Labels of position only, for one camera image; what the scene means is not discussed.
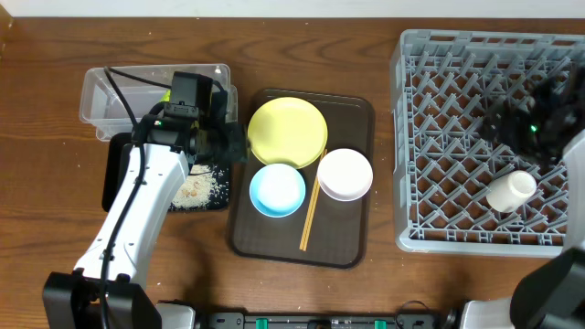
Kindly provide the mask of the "green yellow snack wrapper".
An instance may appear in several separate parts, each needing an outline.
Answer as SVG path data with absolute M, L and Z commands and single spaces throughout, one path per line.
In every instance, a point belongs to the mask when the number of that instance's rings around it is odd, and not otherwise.
M 170 101 L 171 91 L 167 90 L 164 96 L 161 98 L 161 101 L 169 102 Z

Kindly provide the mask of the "light blue bowl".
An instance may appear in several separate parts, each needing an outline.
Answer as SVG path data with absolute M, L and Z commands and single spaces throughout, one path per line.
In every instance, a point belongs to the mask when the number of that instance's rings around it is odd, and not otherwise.
M 269 218 L 290 216 L 302 205 L 306 185 L 301 173 L 287 164 L 269 164 L 250 181 L 251 204 Z

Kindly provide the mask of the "pink white bowl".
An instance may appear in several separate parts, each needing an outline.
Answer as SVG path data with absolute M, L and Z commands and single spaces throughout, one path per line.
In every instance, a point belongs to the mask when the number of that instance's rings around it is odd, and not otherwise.
M 317 169 L 320 187 L 331 198 L 349 202 L 366 194 L 373 183 L 373 168 L 360 152 L 341 148 L 328 152 Z

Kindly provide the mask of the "white cup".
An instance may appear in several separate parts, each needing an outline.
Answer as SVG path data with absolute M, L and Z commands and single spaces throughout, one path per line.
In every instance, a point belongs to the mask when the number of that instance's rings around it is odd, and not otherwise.
M 536 191 L 536 179 L 526 171 L 516 170 L 488 185 L 486 201 L 493 210 L 511 213 L 524 205 Z

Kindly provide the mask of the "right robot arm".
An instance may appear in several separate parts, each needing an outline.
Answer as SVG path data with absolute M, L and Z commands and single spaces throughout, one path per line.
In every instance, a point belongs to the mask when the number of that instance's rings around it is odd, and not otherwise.
M 447 328 L 583 328 L 584 326 L 584 66 L 565 82 L 547 77 L 525 107 L 498 105 L 484 115 L 481 137 L 540 168 L 565 170 L 563 236 L 558 253 L 523 277 L 511 296 L 468 301 Z

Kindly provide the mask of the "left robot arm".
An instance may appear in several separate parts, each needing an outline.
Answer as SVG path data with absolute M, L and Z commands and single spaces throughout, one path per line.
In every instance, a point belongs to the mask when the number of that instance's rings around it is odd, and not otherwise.
M 228 93 L 208 76 L 175 72 L 160 101 L 137 119 L 125 173 L 95 240 L 70 273 L 52 272 L 42 300 L 52 328 L 193 328 L 182 302 L 154 304 L 144 289 L 166 213 L 193 165 L 245 161 L 246 128 L 227 122 Z

